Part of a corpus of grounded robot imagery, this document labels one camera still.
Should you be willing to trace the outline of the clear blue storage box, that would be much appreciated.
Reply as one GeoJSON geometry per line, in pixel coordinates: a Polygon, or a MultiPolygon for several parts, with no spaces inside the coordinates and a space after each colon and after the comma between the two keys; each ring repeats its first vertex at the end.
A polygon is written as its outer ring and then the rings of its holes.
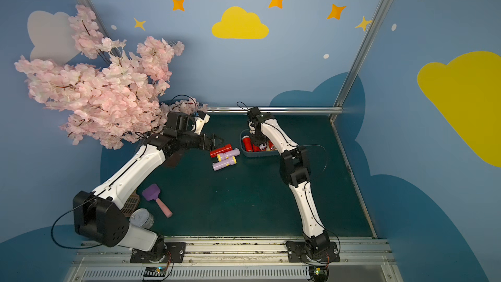
{"type": "Polygon", "coordinates": [[[257,157],[273,157],[278,156],[279,152],[277,150],[267,150],[267,151],[247,151],[245,147],[244,137],[250,137],[250,132],[248,129],[243,130],[240,133],[240,150],[244,156],[249,158],[257,157]]]}

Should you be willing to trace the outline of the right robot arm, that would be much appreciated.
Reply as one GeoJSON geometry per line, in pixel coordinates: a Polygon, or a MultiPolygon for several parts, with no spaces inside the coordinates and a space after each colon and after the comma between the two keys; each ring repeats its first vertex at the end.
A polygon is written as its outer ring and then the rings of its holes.
{"type": "Polygon", "coordinates": [[[258,145],[270,141],[279,152],[281,178],[291,190],[301,217],[304,253],[311,260],[322,260],[327,257],[331,242],[314,203],[307,147],[294,142],[272,113],[253,107],[247,115],[251,142],[258,145]]]}

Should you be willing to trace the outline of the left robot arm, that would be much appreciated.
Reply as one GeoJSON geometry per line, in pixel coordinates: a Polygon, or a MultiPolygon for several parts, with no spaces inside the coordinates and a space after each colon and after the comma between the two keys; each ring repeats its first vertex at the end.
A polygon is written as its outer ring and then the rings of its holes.
{"type": "Polygon", "coordinates": [[[222,143],[218,136],[203,133],[209,120],[205,112],[195,116],[168,113],[160,133],[150,134],[111,178],[92,192],[81,191],[73,198],[76,233],[109,248],[131,248],[141,262],[166,261],[163,236],[131,224],[121,210],[140,184],[168,159],[179,158],[191,148],[213,151],[222,143]]]}

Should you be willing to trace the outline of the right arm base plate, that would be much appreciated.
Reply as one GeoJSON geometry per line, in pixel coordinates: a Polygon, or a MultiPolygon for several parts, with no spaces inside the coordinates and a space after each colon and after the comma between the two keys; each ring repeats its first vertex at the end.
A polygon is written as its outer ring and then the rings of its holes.
{"type": "Polygon", "coordinates": [[[340,252],[336,243],[332,242],[326,248],[313,251],[306,242],[296,242],[288,240],[285,242],[289,262],[321,263],[328,265],[333,262],[340,262],[340,252]]]}

